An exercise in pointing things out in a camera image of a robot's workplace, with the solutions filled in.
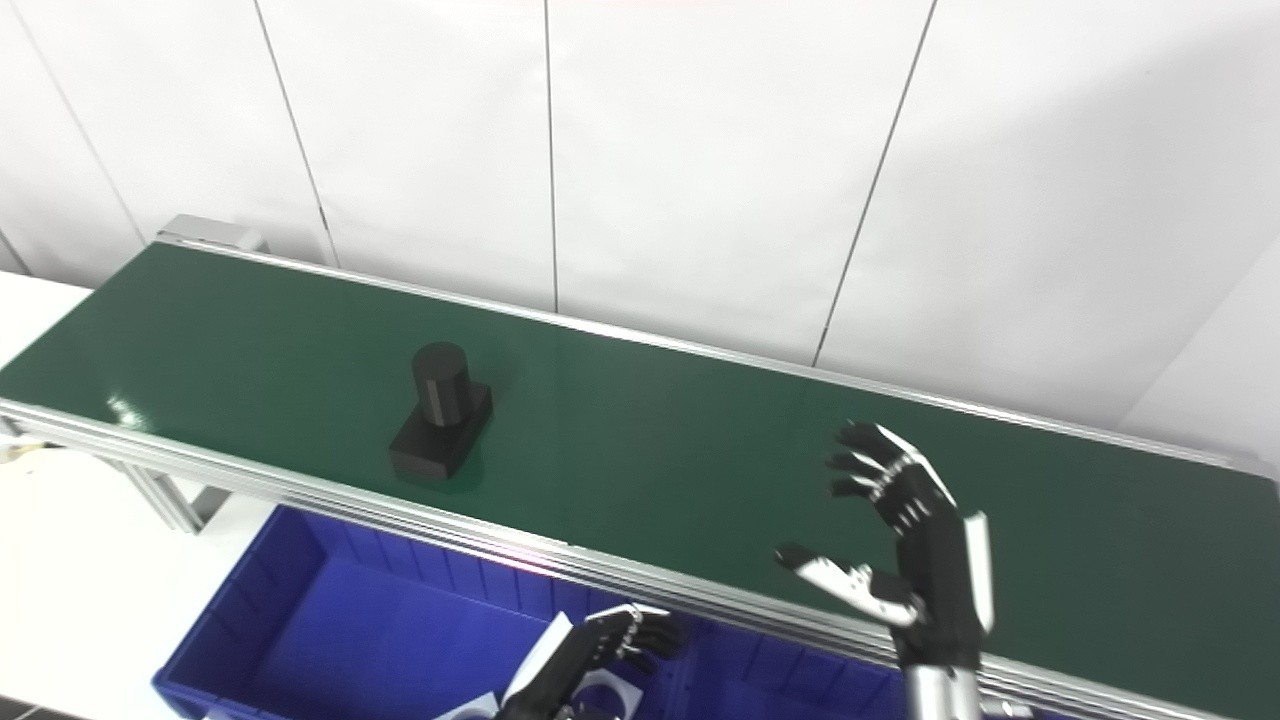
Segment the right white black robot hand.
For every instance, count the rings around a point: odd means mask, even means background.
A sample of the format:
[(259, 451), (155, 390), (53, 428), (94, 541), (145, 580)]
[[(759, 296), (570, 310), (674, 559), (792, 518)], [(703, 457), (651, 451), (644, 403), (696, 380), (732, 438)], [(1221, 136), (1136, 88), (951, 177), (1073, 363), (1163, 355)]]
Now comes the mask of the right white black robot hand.
[(989, 528), (965, 518), (915, 446), (888, 428), (849, 421), (835, 436), (827, 466), (835, 497), (860, 497), (895, 537), (897, 570), (850, 564), (803, 544), (776, 547), (776, 562), (810, 585), (890, 629), (899, 666), (977, 673), (995, 626)]

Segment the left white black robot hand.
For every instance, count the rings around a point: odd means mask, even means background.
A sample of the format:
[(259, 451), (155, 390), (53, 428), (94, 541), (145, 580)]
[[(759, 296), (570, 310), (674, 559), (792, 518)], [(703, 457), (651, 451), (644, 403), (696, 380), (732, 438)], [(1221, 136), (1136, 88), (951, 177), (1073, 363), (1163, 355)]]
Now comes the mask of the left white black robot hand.
[(686, 646), (684, 624), (669, 611), (621, 603), (570, 623), (549, 625), (521, 662), (495, 719), (567, 719), (570, 702), (589, 673), (626, 662), (652, 675), (659, 661)]

